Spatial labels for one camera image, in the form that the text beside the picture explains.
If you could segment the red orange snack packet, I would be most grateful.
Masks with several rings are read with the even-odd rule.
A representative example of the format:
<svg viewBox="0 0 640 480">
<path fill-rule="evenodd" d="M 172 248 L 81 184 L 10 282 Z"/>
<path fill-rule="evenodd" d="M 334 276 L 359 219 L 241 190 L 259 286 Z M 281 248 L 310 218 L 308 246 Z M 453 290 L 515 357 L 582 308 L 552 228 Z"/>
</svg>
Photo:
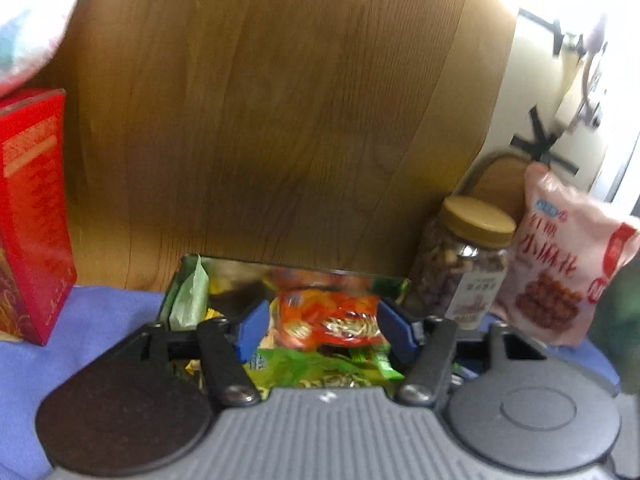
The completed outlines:
<svg viewBox="0 0 640 480">
<path fill-rule="evenodd" d="M 371 294 L 299 288 L 280 292 L 276 326 L 285 347 L 359 348 L 385 344 L 378 327 L 378 297 Z"/>
</svg>

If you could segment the pale green snack packet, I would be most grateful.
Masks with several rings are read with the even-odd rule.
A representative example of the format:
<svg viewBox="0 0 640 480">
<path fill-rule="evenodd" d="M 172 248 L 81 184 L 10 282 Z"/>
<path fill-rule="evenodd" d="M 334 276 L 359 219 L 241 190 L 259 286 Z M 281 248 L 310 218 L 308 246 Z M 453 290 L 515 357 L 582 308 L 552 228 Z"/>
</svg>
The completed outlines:
<svg viewBox="0 0 640 480">
<path fill-rule="evenodd" d="M 193 271 L 184 280 L 172 305 L 169 326 L 174 332 L 194 330 L 206 315 L 208 301 L 208 274 L 202 258 L 197 256 Z"/>
</svg>

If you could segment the clear nut jar yellow lid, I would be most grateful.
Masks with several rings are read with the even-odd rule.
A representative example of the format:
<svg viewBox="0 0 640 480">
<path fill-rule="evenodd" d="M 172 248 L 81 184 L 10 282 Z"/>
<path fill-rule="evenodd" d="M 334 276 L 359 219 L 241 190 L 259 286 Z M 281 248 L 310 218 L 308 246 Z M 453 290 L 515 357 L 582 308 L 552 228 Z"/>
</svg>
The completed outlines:
<svg viewBox="0 0 640 480">
<path fill-rule="evenodd" d="M 453 195 L 423 230 L 410 272 L 426 312 L 475 330 L 494 303 L 509 266 L 516 223 L 476 198 Z"/>
</svg>

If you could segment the black cardboard snack box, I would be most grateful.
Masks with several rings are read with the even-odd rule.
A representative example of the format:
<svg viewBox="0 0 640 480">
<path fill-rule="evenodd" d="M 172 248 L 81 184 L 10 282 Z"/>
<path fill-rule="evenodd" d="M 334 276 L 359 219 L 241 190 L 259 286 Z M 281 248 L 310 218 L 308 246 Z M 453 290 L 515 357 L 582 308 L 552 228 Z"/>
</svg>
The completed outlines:
<svg viewBox="0 0 640 480">
<path fill-rule="evenodd" d="M 172 305 L 180 286 L 193 271 L 197 256 L 202 258 L 204 269 L 209 278 L 207 310 L 203 321 L 210 318 L 234 318 L 254 299 L 269 301 L 270 324 L 258 349 L 288 348 L 280 341 L 276 326 L 277 300 L 280 292 L 285 290 L 320 288 L 337 290 L 338 292 L 354 292 L 360 295 L 371 294 L 378 297 L 378 302 L 388 298 L 399 304 L 404 300 L 409 289 L 409 283 L 404 278 L 389 278 L 388 276 L 344 270 L 314 270 L 296 268 L 295 266 L 276 266 L 268 263 L 190 254 L 181 259 L 178 269 L 169 283 L 160 306 L 160 312 L 158 312 L 158 320 L 166 330 L 171 330 L 169 315 Z M 385 344 L 379 344 L 379 346 L 386 346 L 390 352 L 390 344 L 386 338 Z M 392 367 L 398 370 L 390 353 L 388 358 Z M 259 389 L 258 391 L 260 400 L 267 399 L 271 392 Z"/>
</svg>

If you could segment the blue printed tablecloth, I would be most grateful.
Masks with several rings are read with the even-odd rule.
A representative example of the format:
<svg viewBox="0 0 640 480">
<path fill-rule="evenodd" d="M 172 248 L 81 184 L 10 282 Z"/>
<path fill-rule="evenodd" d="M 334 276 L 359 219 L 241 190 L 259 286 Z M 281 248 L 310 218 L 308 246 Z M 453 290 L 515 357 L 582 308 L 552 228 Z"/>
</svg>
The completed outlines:
<svg viewBox="0 0 640 480">
<path fill-rule="evenodd" d="M 142 361 L 148 292 L 79 287 L 50 341 L 1 347 L 6 479 L 611 479 L 614 392 L 544 350 L 475 374 L 443 406 L 381 387 L 275 388 L 216 408 L 198 360 Z"/>
</svg>

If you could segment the pink fried twist snack bag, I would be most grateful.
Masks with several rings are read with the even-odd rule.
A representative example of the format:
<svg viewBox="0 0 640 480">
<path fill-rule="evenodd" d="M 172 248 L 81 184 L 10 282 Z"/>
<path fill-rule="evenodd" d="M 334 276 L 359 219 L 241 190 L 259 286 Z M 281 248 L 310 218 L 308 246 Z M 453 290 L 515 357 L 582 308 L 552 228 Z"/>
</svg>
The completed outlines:
<svg viewBox="0 0 640 480">
<path fill-rule="evenodd" d="M 564 184 L 535 162 L 526 211 L 491 312 L 543 344 L 577 347 L 602 294 L 639 250 L 639 219 Z"/>
</svg>

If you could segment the red gift bag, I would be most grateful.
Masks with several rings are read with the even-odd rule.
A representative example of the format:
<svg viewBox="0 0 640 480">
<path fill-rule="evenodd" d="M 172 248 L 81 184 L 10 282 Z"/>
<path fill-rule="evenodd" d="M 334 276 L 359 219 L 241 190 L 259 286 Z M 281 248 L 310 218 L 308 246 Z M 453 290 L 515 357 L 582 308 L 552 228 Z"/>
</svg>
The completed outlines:
<svg viewBox="0 0 640 480">
<path fill-rule="evenodd" d="M 44 346 L 77 280 L 67 226 L 65 91 L 1 100 L 1 337 Z"/>
</svg>

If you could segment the wooden backboard panel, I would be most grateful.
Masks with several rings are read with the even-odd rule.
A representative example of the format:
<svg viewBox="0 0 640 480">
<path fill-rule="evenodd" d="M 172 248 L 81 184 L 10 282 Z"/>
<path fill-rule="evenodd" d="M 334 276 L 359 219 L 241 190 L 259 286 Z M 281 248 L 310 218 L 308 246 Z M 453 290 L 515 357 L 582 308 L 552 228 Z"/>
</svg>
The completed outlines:
<svg viewBox="0 0 640 480">
<path fill-rule="evenodd" d="M 161 290 L 188 252 L 407 273 L 514 28 L 501 0 L 80 0 L 38 79 L 78 280 Z"/>
</svg>

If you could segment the pink blue plush toy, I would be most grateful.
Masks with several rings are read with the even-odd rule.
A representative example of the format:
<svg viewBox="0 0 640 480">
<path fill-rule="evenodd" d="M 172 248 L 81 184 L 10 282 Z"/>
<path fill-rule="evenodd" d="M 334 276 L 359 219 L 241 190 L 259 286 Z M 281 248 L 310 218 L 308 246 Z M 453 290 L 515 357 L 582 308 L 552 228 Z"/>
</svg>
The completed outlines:
<svg viewBox="0 0 640 480">
<path fill-rule="evenodd" d="M 1 0 L 1 94 L 32 79 L 58 50 L 78 0 Z"/>
</svg>

